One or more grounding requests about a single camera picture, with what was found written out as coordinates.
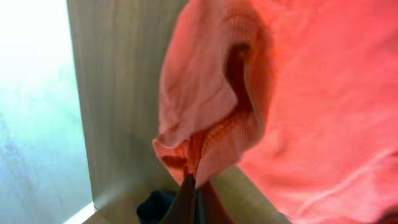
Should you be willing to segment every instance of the pink clothing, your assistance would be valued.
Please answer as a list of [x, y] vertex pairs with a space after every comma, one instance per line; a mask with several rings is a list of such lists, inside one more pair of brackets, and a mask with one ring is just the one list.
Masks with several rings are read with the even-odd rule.
[[[379, 0], [191, 0], [162, 71], [157, 156], [199, 187], [250, 149], [239, 167], [292, 222], [375, 222], [398, 206], [396, 12]], [[250, 107], [225, 72], [242, 42]]]

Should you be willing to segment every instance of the black fabric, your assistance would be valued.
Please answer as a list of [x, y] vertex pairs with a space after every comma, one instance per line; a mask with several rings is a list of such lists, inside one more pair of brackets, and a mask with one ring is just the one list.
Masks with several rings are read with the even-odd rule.
[[175, 194], [156, 190], [148, 199], [137, 207], [137, 215], [141, 224], [158, 224], [169, 210]]

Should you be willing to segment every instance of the wooden panel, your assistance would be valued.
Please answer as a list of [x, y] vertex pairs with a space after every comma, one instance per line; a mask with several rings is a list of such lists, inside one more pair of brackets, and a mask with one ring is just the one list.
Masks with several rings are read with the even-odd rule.
[[87, 219], [83, 224], [109, 224], [100, 213], [96, 212], [89, 219]]
[[[68, 1], [93, 199], [111, 223], [138, 223], [136, 207], [151, 191], [178, 189], [150, 142], [157, 134], [160, 68], [184, 4]], [[278, 215], [265, 212], [272, 207], [239, 169], [215, 184], [238, 223]], [[228, 199], [234, 195], [236, 201]]]

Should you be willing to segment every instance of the knit fabric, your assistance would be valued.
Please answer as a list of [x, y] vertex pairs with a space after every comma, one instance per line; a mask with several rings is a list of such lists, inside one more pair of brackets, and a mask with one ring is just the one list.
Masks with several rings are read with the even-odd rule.
[[[250, 1], [192, 0], [181, 12], [162, 70], [153, 142], [178, 183], [186, 171], [201, 186], [263, 135], [260, 114], [271, 89], [266, 38]], [[246, 87], [258, 90], [249, 93], [252, 102]]]
[[241, 170], [292, 222], [376, 222], [398, 206], [397, 11], [189, 1], [160, 81], [158, 158], [199, 187], [244, 153]]

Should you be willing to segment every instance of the fabric fold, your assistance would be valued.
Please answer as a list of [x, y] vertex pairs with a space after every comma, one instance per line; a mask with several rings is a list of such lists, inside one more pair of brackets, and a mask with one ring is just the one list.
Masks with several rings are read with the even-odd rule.
[[[181, 12], [162, 69], [153, 141], [178, 183], [187, 169], [201, 186], [260, 140], [264, 104], [253, 95], [268, 94], [267, 41], [251, 1], [192, 0]], [[254, 86], [261, 90], [249, 92]]]

